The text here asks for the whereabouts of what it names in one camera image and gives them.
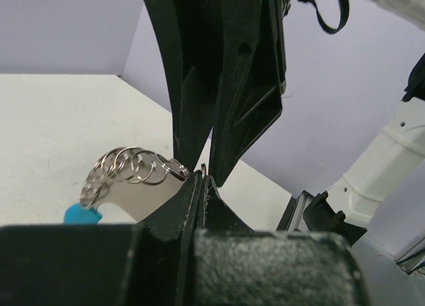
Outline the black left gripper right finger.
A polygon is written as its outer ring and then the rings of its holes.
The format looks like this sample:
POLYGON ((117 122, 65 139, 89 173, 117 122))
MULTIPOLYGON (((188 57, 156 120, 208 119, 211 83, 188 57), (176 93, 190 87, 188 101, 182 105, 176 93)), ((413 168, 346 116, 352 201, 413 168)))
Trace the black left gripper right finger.
POLYGON ((350 245, 328 232, 255 231, 196 176, 183 305, 367 305, 350 245))

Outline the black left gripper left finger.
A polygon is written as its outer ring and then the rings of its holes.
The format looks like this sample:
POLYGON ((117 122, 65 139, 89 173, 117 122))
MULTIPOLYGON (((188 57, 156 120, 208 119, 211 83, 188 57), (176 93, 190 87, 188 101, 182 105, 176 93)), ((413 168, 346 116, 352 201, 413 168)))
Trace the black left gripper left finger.
POLYGON ((137 224, 1 229, 2 305, 192 305, 201 174, 137 224))

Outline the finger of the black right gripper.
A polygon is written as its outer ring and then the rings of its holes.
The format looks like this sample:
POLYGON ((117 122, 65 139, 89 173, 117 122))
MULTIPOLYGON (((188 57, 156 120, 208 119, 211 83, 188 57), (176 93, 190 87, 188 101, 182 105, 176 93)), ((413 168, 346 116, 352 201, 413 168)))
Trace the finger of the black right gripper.
POLYGON ((194 169, 209 135, 209 170, 228 116, 224 95, 227 0, 144 0, 162 58, 177 160, 194 169))
POLYGON ((220 0, 223 58, 209 159, 209 174, 219 187, 282 114, 286 1, 220 0))

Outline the black tag key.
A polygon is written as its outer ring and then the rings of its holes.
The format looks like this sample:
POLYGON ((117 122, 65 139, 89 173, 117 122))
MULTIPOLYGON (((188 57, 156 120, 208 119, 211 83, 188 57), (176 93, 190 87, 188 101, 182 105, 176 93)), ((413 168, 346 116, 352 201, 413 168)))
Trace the black tag key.
POLYGON ((201 164, 201 173, 203 175, 207 175, 208 174, 208 169, 207 169, 207 165, 205 163, 201 164))

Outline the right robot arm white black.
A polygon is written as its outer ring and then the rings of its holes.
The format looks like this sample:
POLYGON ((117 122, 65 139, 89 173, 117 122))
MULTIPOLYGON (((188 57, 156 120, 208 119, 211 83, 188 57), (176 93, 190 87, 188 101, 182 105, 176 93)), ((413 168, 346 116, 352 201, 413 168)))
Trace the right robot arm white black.
MULTIPOLYGON (((218 186, 281 116, 286 91, 283 18, 315 0, 144 0, 165 70, 173 155, 193 170, 209 144, 218 186)), ((355 243, 386 197, 424 160, 424 61, 392 119, 303 213, 310 230, 355 243)))

